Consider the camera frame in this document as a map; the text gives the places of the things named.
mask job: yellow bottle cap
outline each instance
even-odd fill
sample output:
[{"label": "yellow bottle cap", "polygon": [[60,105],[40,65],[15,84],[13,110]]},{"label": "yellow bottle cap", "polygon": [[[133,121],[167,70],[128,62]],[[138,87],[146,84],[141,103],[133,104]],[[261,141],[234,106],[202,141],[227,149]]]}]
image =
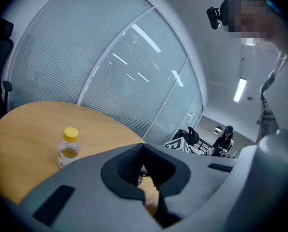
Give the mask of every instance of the yellow bottle cap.
[{"label": "yellow bottle cap", "polygon": [[78,139],[79,132],[74,127],[66,127],[63,132],[63,138],[69,142],[75,142]]}]

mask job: desk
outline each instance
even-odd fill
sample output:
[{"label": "desk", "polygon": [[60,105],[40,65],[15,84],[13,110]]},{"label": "desk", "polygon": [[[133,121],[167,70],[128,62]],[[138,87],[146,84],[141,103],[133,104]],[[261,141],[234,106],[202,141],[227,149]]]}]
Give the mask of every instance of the desk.
[{"label": "desk", "polygon": [[[20,106],[0,120],[1,196],[18,204],[59,170],[57,145],[65,127],[79,130],[80,157],[144,143],[121,123],[89,108],[57,101]],[[140,188],[158,196],[151,179]]]}]

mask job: person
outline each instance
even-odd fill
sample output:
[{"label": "person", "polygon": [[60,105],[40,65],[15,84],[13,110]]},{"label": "person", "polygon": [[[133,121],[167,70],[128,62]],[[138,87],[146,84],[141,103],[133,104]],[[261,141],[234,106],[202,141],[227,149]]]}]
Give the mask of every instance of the person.
[{"label": "person", "polygon": [[222,157],[228,153],[229,149],[233,148],[233,127],[227,126],[222,136],[219,137],[216,142],[212,145],[213,157]]},{"label": "person", "polygon": [[[258,144],[264,136],[275,134],[281,125],[282,129],[288,130],[288,70],[284,70],[288,65],[288,26],[278,8],[268,0],[224,0],[219,20],[229,32],[236,32],[241,38],[272,44],[279,52],[275,70],[259,91]],[[279,78],[278,85],[273,85]]]}]

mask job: round table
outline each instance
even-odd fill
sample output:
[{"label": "round table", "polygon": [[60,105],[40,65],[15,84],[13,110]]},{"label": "round table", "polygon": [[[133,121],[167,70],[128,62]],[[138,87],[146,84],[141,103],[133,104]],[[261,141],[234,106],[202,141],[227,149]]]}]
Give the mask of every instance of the round table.
[{"label": "round table", "polygon": [[[0,120],[1,196],[18,204],[59,170],[57,145],[65,127],[79,130],[80,157],[144,143],[121,123],[86,107],[57,101],[20,106]],[[143,181],[140,188],[156,196],[151,180]]]}]

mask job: woman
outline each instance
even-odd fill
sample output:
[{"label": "woman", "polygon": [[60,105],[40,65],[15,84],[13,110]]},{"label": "woman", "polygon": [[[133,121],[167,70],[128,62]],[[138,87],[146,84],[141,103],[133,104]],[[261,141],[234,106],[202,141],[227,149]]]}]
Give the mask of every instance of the woman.
[{"label": "woman", "polygon": [[213,157],[221,157],[233,148],[233,127],[227,126],[222,136],[219,137],[212,146]]},{"label": "woman", "polygon": [[275,134],[281,125],[288,130],[288,70],[284,71],[285,65],[288,68],[286,21],[274,4],[266,0],[225,0],[221,4],[220,14],[216,14],[229,32],[238,32],[241,38],[254,38],[270,43],[279,51],[275,71],[269,75],[259,91],[261,114],[257,120],[260,125],[257,143],[262,137]]}]

